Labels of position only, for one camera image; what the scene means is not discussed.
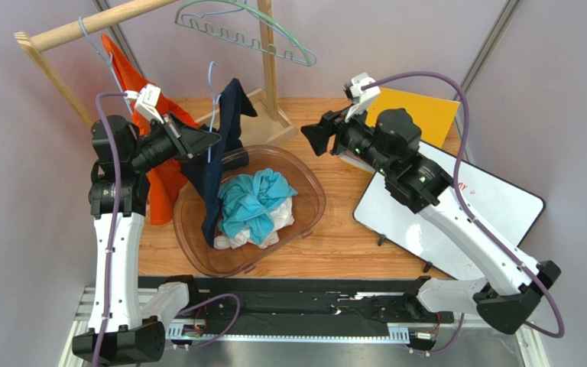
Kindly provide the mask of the navy blue t shirt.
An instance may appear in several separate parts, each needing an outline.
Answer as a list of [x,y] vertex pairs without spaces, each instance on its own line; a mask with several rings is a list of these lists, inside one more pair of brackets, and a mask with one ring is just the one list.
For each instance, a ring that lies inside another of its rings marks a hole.
[[219,127],[213,131],[220,135],[221,140],[212,147],[210,158],[204,154],[190,163],[181,165],[183,175],[204,202],[206,211],[201,231],[210,248],[214,246],[216,223],[222,210],[222,200],[219,199],[223,176],[222,159],[226,153],[243,147],[242,116],[258,116],[258,112],[237,78],[229,82],[219,97],[220,123]]

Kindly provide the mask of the turquoise t shirt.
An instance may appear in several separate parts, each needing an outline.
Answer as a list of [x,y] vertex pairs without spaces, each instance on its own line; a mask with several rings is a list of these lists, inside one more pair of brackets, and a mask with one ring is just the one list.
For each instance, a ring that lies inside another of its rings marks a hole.
[[298,192],[288,183],[283,174],[270,168],[254,174],[239,174],[221,186],[221,219],[218,229],[229,238],[237,235],[246,226],[257,243],[274,228],[270,212],[288,197]]

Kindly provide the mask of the white t shirt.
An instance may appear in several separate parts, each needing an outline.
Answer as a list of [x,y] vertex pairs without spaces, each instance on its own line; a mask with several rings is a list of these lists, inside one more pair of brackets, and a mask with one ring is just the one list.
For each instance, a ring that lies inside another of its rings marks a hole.
[[225,234],[216,236],[214,238],[213,248],[219,250],[236,249],[246,244],[252,244],[260,249],[265,249],[278,243],[280,238],[277,232],[284,227],[293,225],[295,221],[292,212],[292,198],[288,197],[276,209],[272,210],[270,216],[274,221],[274,228],[264,237],[262,242],[257,243],[254,241],[251,237],[251,230],[246,226],[232,238],[229,238]]

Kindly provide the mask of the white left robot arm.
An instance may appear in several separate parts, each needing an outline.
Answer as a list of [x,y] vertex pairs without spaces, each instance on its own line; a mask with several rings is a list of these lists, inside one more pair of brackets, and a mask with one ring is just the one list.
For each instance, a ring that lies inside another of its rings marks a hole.
[[86,332],[72,352],[93,366],[137,365],[161,359],[167,329],[190,302],[190,276],[164,282],[146,303],[139,300],[138,260],[150,182],[148,172],[176,158],[199,157],[220,141],[168,113],[141,135],[138,126],[109,115],[91,129],[97,155],[91,171],[90,214],[96,231],[95,298]]

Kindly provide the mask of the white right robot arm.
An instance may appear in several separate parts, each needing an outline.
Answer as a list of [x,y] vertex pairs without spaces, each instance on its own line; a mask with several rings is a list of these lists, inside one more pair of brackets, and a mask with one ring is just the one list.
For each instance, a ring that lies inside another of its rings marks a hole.
[[498,332],[513,334],[561,274],[488,229],[462,197],[452,176],[420,152],[422,131],[404,109],[381,112],[374,126],[365,115],[327,112],[301,131],[316,155],[349,151],[384,178],[389,194],[446,235],[482,272],[472,281],[422,276],[405,295],[427,313],[470,313]]

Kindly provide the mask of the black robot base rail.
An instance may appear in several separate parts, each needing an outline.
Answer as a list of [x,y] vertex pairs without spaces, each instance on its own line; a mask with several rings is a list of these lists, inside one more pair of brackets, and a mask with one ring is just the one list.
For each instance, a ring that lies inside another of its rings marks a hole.
[[195,277],[190,305],[202,310],[182,319],[208,334],[301,337],[379,337],[392,323],[434,328],[452,325],[450,312],[411,306],[409,280]]

